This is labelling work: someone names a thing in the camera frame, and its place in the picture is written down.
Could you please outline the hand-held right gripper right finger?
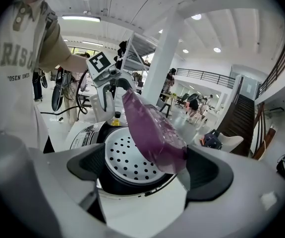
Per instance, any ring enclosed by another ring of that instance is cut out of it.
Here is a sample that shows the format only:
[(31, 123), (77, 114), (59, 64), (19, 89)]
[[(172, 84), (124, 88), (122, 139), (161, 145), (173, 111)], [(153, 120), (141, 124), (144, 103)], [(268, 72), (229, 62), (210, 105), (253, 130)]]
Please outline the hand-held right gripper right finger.
[(285, 180), (260, 161), (187, 147), (183, 213), (157, 238), (254, 238), (285, 205)]

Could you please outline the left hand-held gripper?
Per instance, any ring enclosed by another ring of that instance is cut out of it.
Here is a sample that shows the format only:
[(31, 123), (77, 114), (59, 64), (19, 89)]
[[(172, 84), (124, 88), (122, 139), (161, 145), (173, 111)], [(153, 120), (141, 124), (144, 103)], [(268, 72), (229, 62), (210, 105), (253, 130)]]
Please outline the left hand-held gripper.
[(106, 111), (108, 107), (107, 93), (111, 94), (112, 106), (114, 106), (115, 81), (110, 81), (111, 79), (119, 76), (116, 80), (116, 86), (118, 88), (122, 88), (125, 91), (129, 89), (136, 91), (136, 86), (131, 75), (128, 73), (122, 73), (120, 75), (120, 69), (116, 68), (114, 57), (115, 55), (113, 53), (99, 52), (86, 59), (89, 74), (97, 89), (98, 98), (104, 111)]

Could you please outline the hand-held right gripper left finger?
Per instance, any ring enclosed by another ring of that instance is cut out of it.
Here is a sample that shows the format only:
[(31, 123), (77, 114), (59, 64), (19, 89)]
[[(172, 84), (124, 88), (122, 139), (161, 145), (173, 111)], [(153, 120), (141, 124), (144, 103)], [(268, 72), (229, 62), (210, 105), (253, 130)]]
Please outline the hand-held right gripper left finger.
[(105, 145), (43, 154), (0, 133), (0, 200), (25, 237), (124, 238), (98, 219)]

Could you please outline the rice cooker base with panel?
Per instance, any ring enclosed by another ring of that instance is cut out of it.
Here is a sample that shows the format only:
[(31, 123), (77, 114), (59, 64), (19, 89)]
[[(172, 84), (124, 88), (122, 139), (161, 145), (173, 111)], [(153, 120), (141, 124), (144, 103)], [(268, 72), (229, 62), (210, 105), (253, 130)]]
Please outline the rice cooker base with panel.
[[(70, 149), (89, 146), (91, 144), (105, 144), (105, 139), (114, 130), (123, 126), (111, 126), (107, 122), (95, 124), (76, 122), (69, 132), (65, 144)], [(98, 178), (98, 188), (104, 196), (129, 197), (150, 196), (164, 189), (175, 179), (175, 175), (166, 174), (160, 181), (152, 184), (136, 185), (117, 178), (107, 167)]]

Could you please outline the purple rice cooker lid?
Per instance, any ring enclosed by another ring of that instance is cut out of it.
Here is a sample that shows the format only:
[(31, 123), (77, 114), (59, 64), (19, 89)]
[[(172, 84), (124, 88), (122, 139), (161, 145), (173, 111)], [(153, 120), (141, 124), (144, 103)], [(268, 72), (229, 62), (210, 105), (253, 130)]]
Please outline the purple rice cooker lid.
[(176, 174), (186, 167), (186, 143), (155, 106), (131, 88), (122, 96), (129, 132), (136, 147), (164, 173)]

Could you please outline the person's left forearm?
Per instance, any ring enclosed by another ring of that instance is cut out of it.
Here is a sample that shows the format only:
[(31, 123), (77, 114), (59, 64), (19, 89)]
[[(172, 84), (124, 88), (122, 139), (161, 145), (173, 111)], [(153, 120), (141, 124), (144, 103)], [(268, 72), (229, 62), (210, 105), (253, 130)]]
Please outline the person's left forearm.
[(59, 65), (67, 71), (83, 73), (88, 69), (86, 60), (86, 57), (70, 55), (65, 61), (60, 62)]

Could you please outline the yellow drink bottle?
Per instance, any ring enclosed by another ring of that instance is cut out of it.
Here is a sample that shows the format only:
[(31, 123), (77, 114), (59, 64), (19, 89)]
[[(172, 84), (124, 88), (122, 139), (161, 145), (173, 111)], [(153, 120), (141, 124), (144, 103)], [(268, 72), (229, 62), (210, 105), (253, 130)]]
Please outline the yellow drink bottle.
[(120, 122), (121, 112), (116, 111), (114, 117), (111, 120), (111, 126), (121, 126)]

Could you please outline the white metal shelf rack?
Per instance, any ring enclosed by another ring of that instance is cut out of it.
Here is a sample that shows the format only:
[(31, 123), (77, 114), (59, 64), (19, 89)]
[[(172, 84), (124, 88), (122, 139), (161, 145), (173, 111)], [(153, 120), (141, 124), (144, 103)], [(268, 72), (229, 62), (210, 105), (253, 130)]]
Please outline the white metal shelf rack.
[(125, 41), (127, 41), (126, 52), (120, 70), (148, 72), (151, 63), (146, 61), (146, 57), (155, 53), (157, 44), (136, 32)]

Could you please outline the small wooden table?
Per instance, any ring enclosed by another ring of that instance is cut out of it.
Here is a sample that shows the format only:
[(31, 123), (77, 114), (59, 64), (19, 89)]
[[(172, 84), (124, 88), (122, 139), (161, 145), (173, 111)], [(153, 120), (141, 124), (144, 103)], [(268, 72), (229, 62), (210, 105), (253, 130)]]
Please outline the small wooden table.
[(169, 94), (169, 93), (161, 93), (161, 99), (163, 102), (172, 104), (174, 101), (177, 101), (179, 96), (177, 96), (175, 93)]

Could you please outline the black office chair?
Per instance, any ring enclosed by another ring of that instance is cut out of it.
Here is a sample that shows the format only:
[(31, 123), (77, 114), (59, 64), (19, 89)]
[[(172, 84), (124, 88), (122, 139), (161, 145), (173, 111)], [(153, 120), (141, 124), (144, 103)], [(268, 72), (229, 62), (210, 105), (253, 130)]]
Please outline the black office chair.
[(187, 99), (190, 95), (188, 93), (185, 93), (183, 96), (179, 96), (177, 98), (177, 102), (175, 105), (178, 105), (178, 107), (184, 107), (185, 103), (187, 102)]

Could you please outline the purple backpack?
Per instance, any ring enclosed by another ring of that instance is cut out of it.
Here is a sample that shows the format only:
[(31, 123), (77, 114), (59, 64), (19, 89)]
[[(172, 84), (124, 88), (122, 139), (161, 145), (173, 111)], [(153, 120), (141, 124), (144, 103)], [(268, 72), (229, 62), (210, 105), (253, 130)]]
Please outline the purple backpack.
[(218, 139), (219, 135), (220, 133), (215, 129), (211, 130), (210, 132), (206, 133), (202, 138), (200, 138), (200, 145), (207, 148), (221, 150), (223, 145)]

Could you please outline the ceiling tube light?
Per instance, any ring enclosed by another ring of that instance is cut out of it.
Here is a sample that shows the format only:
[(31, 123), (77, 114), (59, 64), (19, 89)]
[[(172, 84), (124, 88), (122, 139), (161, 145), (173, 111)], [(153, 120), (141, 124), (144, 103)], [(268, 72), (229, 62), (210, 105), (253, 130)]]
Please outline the ceiling tube light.
[(86, 16), (86, 15), (63, 15), (62, 19), (64, 19), (64, 20), (81, 20), (81, 21), (90, 21), (90, 22), (101, 22), (100, 17)]

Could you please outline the dark wooden staircase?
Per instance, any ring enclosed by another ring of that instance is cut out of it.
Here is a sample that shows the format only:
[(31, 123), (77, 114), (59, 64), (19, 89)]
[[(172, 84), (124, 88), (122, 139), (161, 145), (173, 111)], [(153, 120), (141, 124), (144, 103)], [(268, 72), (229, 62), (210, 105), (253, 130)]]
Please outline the dark wooden staircase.
[(266, 121), (265, 104), (255, 105), (254, 100), (241, 94), (244, 77), (235, 79), (229, 104), (225, 105), (225, 114), (216, 125), (217, 131), (225, 136), (241, 136), (243, 141), (230, 153), (261, 160), (265, 157), (277, 130), (270, 121)]

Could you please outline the black balcony railing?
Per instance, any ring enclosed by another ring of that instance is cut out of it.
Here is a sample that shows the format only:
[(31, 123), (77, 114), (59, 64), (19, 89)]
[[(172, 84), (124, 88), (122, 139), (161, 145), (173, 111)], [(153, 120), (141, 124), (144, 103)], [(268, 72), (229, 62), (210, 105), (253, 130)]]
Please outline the black balcony railing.
[(235, 83), (235, 78), (202, 70), (178, 68), (175, 75), (208, 81), (230, 89), (233, 88)]

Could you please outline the person's beige shirt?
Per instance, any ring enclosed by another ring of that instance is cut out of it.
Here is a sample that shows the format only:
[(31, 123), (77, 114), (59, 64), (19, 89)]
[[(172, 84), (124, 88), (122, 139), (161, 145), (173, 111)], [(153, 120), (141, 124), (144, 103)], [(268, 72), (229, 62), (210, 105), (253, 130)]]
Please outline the person's beige shirt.
[(0, 17), (0, 133), (44, 150), (49, 138), (35, 105), (33, 73), (68, 59), (57, 16), (46, 0), (13, 0)]

